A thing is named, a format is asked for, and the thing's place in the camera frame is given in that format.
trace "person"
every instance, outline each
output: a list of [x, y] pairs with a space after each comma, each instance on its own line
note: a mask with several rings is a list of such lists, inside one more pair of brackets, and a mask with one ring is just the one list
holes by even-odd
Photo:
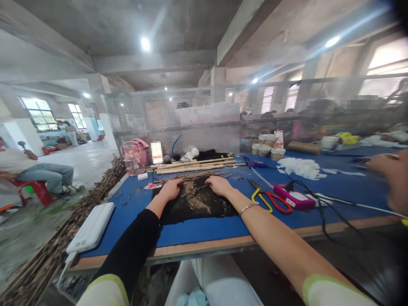
[[388, 206], [396, 213], [408, 215], [408, 150], [398, 152], [399, 159], [379, 154], [366, 167], [383, 175], [390, 188]]
[[74, 168], [59, 164], [38, 162], [38, 156], [30, 150], [5, 148], [0, 137], [0, 179], [17, 181], [46, 181], [47, 190], [55, 195], [66, 197], [62, 182], [72, 185]]
[[75, 127], [69, 123], [68, 121], [65, 122], [65, 130], [68, 133], [69, 139], [71, 140], [71, 143], [74, 147], [79, 146], [78, 141], [77, 141], [77, 130]]
[[[129, 305], [138, 274], [160, 234], [163, 209], [177, 197], [182, 183], [181, 179], [168, 181], [138, 214], [77, 305]], [[375, 305], [300, 236], [234, 189], [226, 179], [211, 176], [206, 184], [231, 202], [254, 240], [285, 274], [306, 305]], [[229, 255], [182, 261], [166, 306], [208, 304], [240, 306], [262, 305], [262, 302]]]

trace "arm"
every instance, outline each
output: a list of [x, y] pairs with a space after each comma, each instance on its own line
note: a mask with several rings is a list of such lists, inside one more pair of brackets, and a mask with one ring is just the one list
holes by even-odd
[[396, 213], [408, 215], [408, 150], [398, 153], [398, 159], [384, 154], [366, 163], [367, 169], [381, 173], [390, 188], [388, 205]]
[[138, 214], [116, 242], [95, 275], [95, 281], [104, 275], [116, 275], [126, 290], [128, 300], [131, 300], [133, 286], [159, 237], [160, 217], [163, 209], [168, 201], [177, 197], [180, 191], [178, 184], [182, 182], [181, 179], [168, 181], [146, 209]]
[[[211, 176], [206, 183], [211, 184], [217, 195], [227, 198], [238, 212], [252, 203], [224, 178]], [[316, 274], [330, 276], [353, 287], [323, 256], [262, 207], [253, 206], [245, 210], [241, 218], [254, 240], [286, 275], [301, 297], [305, 280]]]
[[35, 155], [35, 154], [34, 154], [32, 151], [30, 151], [30, 150], [24, 150], [24, 154], [26, 154], [29, 159], [38, 160], [38, 156]]

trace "perforated metal screen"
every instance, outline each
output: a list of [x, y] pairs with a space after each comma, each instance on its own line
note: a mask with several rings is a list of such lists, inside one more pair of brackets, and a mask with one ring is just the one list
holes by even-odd
[[312, 79], [259, 85], [171, 89], [105, 95], [104, 103], [118, 147], [135, 138], [161, 141], [164, 154], [192, 147], [247, 152], [262, 129], [298, 119], [298, 112], [329, 99], [350, 107], [359, 94], [388, 96], [406, 75], [354, 79]]

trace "metal fence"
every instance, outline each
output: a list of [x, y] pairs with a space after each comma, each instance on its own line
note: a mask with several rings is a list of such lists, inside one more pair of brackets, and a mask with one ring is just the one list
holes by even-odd
[[323, 121], [336, 109], [369, 116], [378, 110], [381, 98], [393, 93], [406, 77], [408, 74], [169, 88], [107, 94], [104, 103], [118, 147], [140, 138], [147, 143], [161, 141], [164, 154], [171, 154], [182, 134], [175, 153], [192, 147], [247, 152], [262, 129], [285, 130], [293, 120], [311, 117], [313, 124], [327, 124]]

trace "blue tabletop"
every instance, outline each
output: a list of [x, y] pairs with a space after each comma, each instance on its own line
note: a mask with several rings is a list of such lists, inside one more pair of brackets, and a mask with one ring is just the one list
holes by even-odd
[[[336, 152], [334, 155], [321, 154], [319, 156], [313, 156], [297, 152], [286, 152], [285, 156], [313, 159], [320, 165], [321, 168], [365, 173], [366, 176], [349, 176], [341, 173], [328, 174], [327, 178], [319, 181], [311, 181], [299, 177], [294, 173], [291, 174], [291, 177], [303, 181], [309, 187], [309, 189], [314, 192], [352, 201], [354, 203], [388, 209], [388, 187], [385, 180], [381, 176], [355, 168], [355, 163], [351, 162], [353, 157], [339, 155], [355, 154], [373, 156], [376, 154], [393, 152], [395, 152], [395, 150], [362, 147], [354, 150]], [[252, 154], [247, 154], [247, 156], [252, 160], [265, 162], [271, 167], [276, 167], [278, 165], [277, 162], [272, 161], [270, 158], [262, 158]], [[237, 162], [243, 160], [242, 156], [237, 156], [235, 159]], [[257, 168], [256, 170], [272, 185], [289, 183], [289, 178], [287, 175], [281, 174], [277, 170], [267, 168]], [[225, 167], [222, 169], [222, 171], [233, 173], [233, 175], [228, 178], [229, 182], [234, 188], [239, 189], [249, 198], [255, 190], [247, 179], [254, 179], [262, 189], [265, 191], [271, 191], [268, 185], [257, 177], [248, 167]], [[81, 257], [92, 257], [108, 254], [122, 233], [132, 223], [136, 216], [150, 203], [152, 191], [145, 190], [143, 187], [149, 182], [152, 182], [153, 179], [157, 180], [158, 178], [166, 178], [174, 175], [175, 174], [161, 176], [154, 175], [153, 178], [152, 173], [149, 173], [149, 179], [143, 181], [138, 181], [137, 178], [133, 177], [127, 178], [119, 188], [121, 195], [113, 200], [116, 208], [112, 214], [99, 246], [91, 251], [82, 253]], [[137, 192], [137, 188], [139, 187], [142, 187], [142, 189]], [[335, 207], [347, 220], [387, 215], [384, 212], [362, 207], [351, 207], [344, 204], [335, 204]], [[324, 211], [327, 223], [340, 221], [338, 216], [336, 216], [330, 208], [326, 207], [324, 208]], [[309, 212], [293, 211], [293, 213], [290, 215], [284, 215], [274, 209], [273, 215], [293, 229], [321, 225], [322, 223], [317, 209], [313, 209]], [[239, 216], [193, 219], [178, 224], [164, 226], [157, 242], [157, 247], [241, 237], [246, 235], [249, 235], [249, 232]]]

